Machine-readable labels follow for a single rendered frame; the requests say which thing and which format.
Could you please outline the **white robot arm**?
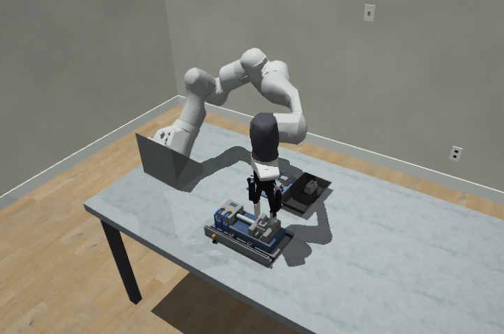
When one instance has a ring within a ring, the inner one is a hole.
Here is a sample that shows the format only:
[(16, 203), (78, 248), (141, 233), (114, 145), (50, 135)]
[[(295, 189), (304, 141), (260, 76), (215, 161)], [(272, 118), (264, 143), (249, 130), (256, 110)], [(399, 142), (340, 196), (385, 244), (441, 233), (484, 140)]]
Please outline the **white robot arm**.
[(205, 100), (222, 106), (232, 90), (251, 82), (268, 101), (291, 110), (291, 113), (258, 113), (250, 122), (252, 169), (260, 181), (279, 179), (278, 145), (297, 145), (305, 140), (307, 123), (299, 92), (289, 82), (287, 64), (270, 62), (266, 57), (260, 49), (249, 49), (241, 59), (222, 67), (215, 79), (196, 67), (187, 71), (186, 101), (179, 119), (148, 138), (190, 158), (206, 117)]

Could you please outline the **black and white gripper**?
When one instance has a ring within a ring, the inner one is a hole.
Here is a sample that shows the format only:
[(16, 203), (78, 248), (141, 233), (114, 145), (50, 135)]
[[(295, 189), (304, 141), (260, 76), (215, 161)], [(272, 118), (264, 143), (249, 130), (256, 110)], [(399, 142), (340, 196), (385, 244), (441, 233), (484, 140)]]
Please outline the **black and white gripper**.
[[(254, 176), (251, 175), (247, 178), (249, 188), (249, 200), (254, 203), (254, 217), (260, 215), (260, 197), (261, 192), (265, 191), (270, 205), (270, 225), (276, 221), (276, 212), (282, 208), (282, 191), (283, 187), (278, 187), (275, 180), (260, 181), (258, 175), (254, 171)], [(256, 193), (255, 193), (255, 183)], [(275, 196), (274, 196), (275, 189)]]

